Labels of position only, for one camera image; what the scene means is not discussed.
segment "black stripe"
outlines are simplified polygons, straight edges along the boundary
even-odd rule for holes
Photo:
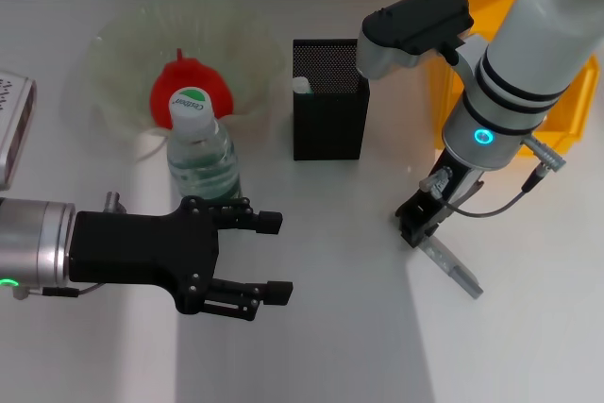
[[[556,103],[548,104],[547,106],[540,106],[538,108],[527,107],[527,106],[518,106],[502,96],[499,96],[491,87],[487,85],[487,82],[484,80],[484,76],[482,75],[482,68],[480,65],[476,69],[476,81],[480,89],[489,97],[491,100],[501,106],[503,109],[511,110],[512,112],[517,113],[526,113],[526,114],[534,114],[534,113],[542,113],[553,108]]]
[[[491,66],[491,63],[489,63],[489,59],[487,58],[487,51],[484,51],[484,56],[482,57],[482,65],[484,66],[484,70],[487,72],[487,75],[492,79],[495,84],[497,84],[506,92],[511,93],[514,96],[518,96],[519,98],[526,99],[527,101],[553,101],[554,99],[560,98],[560,96],[562,96],[562,94],[566,92],[566,89],[568,88],[566,87],[566,89],[562,90],[561,92],[552,94],[535,94],[531,92],[525,92],[524,90],[514,87],[512,84],[506,82],[501,78],[500,75],[495,72],[495,70]]]
[[[536,127],[532,127],[530,129],[508,129],[503,126],[496,125],[495,123],[491,123],[490,121],[488,121],[486,118],[484,118],[482,115],[480,115],[476,111],[476,109],[474,109],[474,107],[470,103],[470,100],[468,99],[468,96],[465,91],[463,91],[463,95],[461,96],[461,99],[463,101],[463,106],[468,111],[468,113],[472,116],[472,118],[474,118],[474,120],[476,120],[482,126],[492,130],[493,132],[496,132],[497,134],[503,134],[504,136],[526,136],[527,134],[530,134],[532,131],[534,131],[539,126],[539,125],[537,125]]]

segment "plastic water bottle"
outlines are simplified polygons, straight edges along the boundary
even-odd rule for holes
[[[216,121],[207,92],[187,87],[170,98],[168,167],[182,196],[206,200],[241,197],[235,148]]]

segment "black mesh pen holder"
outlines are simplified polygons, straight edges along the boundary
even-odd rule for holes
[[[294,93],[294,159],[357,160],[369,83],[357,71],[357,40],[294,40],[294,77],[310,93]]]

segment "yellow bin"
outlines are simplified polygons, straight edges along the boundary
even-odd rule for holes
[[[478,33],[492,40],[513,0],[469,0],[470,12],[474,18],[472,33]],[[558,153],[566,153],[573,143],[580,140],[592,100],[596,94],[599,66],[595,56],[587,61],[577,78],[549,112],[539,126],[537,138],[554,148]],[[444,59],[428,62],[428,82],[432,107],[432,123],[436,147],[443,149],[441,132],[446,117],[457,103],[463,90],[460,78],[445,63]],[[523,147],[519,155],[532,155]]]

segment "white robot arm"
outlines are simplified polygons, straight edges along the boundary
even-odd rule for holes
[[[604,37],[604,0],[515,0],[492,42],[463,40],[473,20],[467,0],[403,0],[368,16],[358,43],[359,71],[381,78],[437,50],[460,75],[463,94],[443,129],[445,151],[420,190],[396,212],[403,238],[420,246],[470,295],[474,276],[432,235],[452,212],[490,217],[511,207],[565,162],[532,132]],[[458,206],[485,171],[510,163],[522,145],[540,164],[508,205],[474,214]]]

